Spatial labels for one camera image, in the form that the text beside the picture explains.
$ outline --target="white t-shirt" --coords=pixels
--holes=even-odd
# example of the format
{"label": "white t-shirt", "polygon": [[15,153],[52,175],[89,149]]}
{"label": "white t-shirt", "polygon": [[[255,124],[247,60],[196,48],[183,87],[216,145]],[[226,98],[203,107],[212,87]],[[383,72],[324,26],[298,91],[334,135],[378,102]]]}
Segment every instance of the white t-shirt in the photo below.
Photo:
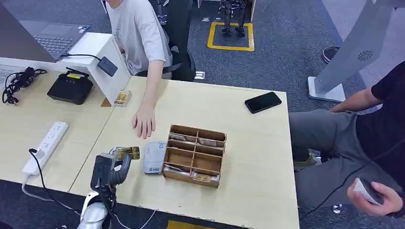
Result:
{"label": "white t-shirt", "polygon": [[116,8],[107,3],[112,33],[123,49],[129,72],[135,75],[148,69],[149,61],[164,61],[171,66],[168,39],[148,0],[123,0]]}

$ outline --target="white card reader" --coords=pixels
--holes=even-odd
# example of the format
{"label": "white card reader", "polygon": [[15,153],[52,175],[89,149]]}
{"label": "white card reader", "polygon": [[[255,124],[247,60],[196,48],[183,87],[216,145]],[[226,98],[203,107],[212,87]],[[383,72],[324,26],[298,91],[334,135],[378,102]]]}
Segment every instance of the white card reader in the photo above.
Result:
{"label": "white card reader", "polygon": [[148,142],[143,157],[143,172],[146,174],[161,173],[166,142]]}

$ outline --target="white kiosk stand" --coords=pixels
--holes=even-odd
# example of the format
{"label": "white kiosk stand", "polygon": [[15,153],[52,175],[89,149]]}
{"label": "white kiosk stand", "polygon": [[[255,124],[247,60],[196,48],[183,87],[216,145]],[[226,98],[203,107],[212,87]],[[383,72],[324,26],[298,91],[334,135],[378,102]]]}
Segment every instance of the white kiosk stand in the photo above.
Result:
{"label": "white kiosk stand", "polygon": [[380,56],[391,13],[396,7],[405,7],[405,0],[367,0],[331,62],[317,77],[308,77],[310,98],[334,102],[346,99],[341,83]]}

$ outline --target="hand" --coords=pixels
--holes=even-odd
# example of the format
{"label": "hand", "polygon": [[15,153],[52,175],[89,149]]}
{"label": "hand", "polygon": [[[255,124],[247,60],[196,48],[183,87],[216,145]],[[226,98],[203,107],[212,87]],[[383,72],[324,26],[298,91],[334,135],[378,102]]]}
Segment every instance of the hand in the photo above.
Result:
{"label": "hand", "polygon": [[142,102],[132,118],[132,127],[137,130],[138,137],[146,139],[155,131],[155,111],[152,103]]}
{"label": "hand", "polygon": [[331,109],[329,109],[329,111],[333,112],[333,113],[337,113],[338,110],[336,108],[336,106],[332,107]]}
{"label": "hand", "polygon": [[119,46],[119,51],[120,51],[122,54],[125,54],[125,49],[124,49],[123,47],[121,47],[121,46]]}
{"label": "hand", "polygon": [[383,184],[371,182],[371,186],[383,195],[384,204],[376,205],[368,202],[360,192],[355,192],[357,179],[347,189],[347,196],[359,210],[371,216],[384,216],[401,210],[403,201],[395,190]]}

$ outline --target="wooden organizer box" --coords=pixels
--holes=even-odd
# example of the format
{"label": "wooden organizer box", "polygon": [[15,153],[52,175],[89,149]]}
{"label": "wooden organizer box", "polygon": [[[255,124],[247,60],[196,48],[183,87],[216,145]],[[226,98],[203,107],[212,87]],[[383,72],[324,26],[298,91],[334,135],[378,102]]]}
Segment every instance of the wooden organizer box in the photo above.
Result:
{"label": "wooden organizer box", "polygon": [[163,176],[218,187],[226,134],[171,125],[163,161]]}

